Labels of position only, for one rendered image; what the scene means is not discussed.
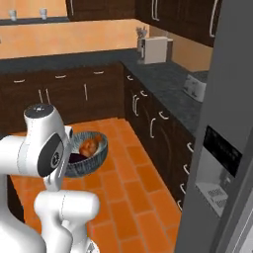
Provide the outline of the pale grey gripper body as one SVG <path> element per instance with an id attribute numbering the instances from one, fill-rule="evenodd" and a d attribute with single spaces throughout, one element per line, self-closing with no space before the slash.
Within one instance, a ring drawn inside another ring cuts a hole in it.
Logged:
<path id="1" fill-rule="evenodd" d="M 63 154 L 56 169 L 44 178 L 44 185 L 48 191 L 58 192 L 61 189 L 62 179 L 65 175 L 66 167 L 68 165 L 71 154 L 70 140 L 66 138 L 63 141 Z"/>

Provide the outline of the dark purple eggplant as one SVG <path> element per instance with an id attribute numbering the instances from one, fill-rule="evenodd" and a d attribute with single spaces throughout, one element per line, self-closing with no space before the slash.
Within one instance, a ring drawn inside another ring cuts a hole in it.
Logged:
<path id="1" fill-rule="evenodd" d="M 81 162 L 86 159 L 87 159 L 87 157 L 80 154 L 80 153 L 71 153 L 69 156 L 70 163 L 77 163 L 77 162 Z"/>

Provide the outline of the brown chicken drumstick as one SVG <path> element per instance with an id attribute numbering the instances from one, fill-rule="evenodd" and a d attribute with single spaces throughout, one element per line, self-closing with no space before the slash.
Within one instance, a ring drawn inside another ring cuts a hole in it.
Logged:
<path id="1" fill-rule="evenodd" d="M 99 147 L 99 141 L 95 138 L 87 138 L 79 146 L 79 153 L 85 157 L 91 157 L 95 154 Z"/>

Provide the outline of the blue grey patterned bowl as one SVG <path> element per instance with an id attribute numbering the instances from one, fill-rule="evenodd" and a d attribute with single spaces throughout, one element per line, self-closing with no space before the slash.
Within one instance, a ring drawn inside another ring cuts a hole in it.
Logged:
<path id="1" fill-rule="evenodd" d="M 65 176 L 68 178 L 78 178 L 95 172 L 102 166 L 108 155 L 108 139 L 107 137 L 98 131 L 83 131 L 73 134 L 71 140 L 72 151 L 71 153 L 79 153 L 79 146 L 87 138 L 94 138 L 99 135 L 102 140 L 99 142 L 99 147 L 95 154 L 86 160 L 77 163 L 68 163 Z"/>

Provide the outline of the grey fridge with dispenser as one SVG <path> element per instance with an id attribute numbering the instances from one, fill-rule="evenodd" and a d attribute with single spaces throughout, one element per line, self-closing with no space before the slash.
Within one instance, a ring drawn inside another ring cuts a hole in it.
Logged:
<path id="1" fill-rule="evenodd" d="M 253 0 L 222 0 L 174 253 L 253 253 Z"/>

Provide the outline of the dark brown base cupboards run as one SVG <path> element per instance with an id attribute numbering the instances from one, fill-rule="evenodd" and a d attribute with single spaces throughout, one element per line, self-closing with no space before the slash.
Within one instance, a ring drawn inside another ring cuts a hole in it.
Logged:
<path id="1" fill-rule="evenodd" d="M 24 131 L 27 107 L 52 104 L 67 125 L 124 115 L 119 62 L 0 74 L 0 132 Z"/>
<path id="2" fill-rule="evenodd" d="M 182 211 L 195 140 L 126 67 L 124 80 L 126 119 Z"/>

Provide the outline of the white coffee machine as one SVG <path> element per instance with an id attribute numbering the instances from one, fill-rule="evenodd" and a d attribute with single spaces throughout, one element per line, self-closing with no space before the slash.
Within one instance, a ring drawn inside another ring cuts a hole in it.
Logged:
<path id="1" fill-rule="evenodd" d="M 164 63 L 172 57 L 173 40 L 167 37 L 151 37 L 137 40 L 139 64 Z"/>

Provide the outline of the white toaster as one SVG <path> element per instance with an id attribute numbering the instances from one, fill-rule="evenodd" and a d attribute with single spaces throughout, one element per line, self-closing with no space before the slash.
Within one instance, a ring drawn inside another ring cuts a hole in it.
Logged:
<path id="1" fill-rule="evenodd" d="M 183 91 L 196 101 L 202 102 L 205 97 L 206 87 L 207 84 L 205 82 L 202 82 L 196 77 L 188 74 L 183 86 Z"/>

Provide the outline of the pot of kitchen tools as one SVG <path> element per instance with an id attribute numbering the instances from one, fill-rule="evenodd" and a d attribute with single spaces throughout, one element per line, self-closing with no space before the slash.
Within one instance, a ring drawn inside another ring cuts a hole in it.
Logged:
<path id="1" fill-rule="evenodd" d="M 139 39 L 142 39 L 142 38 L 144 38 L 147 35 L 147 29 L 146 28 L 137 27 L 136 28 L 136 34 L 137 34 L 137 37 Z"/>

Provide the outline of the dark brown upper cupboards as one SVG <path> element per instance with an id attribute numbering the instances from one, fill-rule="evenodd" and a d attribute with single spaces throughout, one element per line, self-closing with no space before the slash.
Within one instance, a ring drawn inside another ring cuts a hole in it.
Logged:
<path id="1" fill-rule="evenodd" d="M 222 0 L 65 0 L 70 21 L 137 19 L 213 47 Z"/>

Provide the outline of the dark wall shelf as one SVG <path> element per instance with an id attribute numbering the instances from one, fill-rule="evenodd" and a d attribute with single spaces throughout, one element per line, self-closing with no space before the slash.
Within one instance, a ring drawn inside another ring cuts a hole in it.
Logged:
<path id="1" fill-rule="evenodd" d="M 12 21 L 10 19 L 0 19 L 0 26 L 16 26 L 16 25 L 37 25 L 37 24 L 51 24 L 51 23 L 68 23 L 68 17 L 47 17 L 42 18 L 24 18 Z"/>

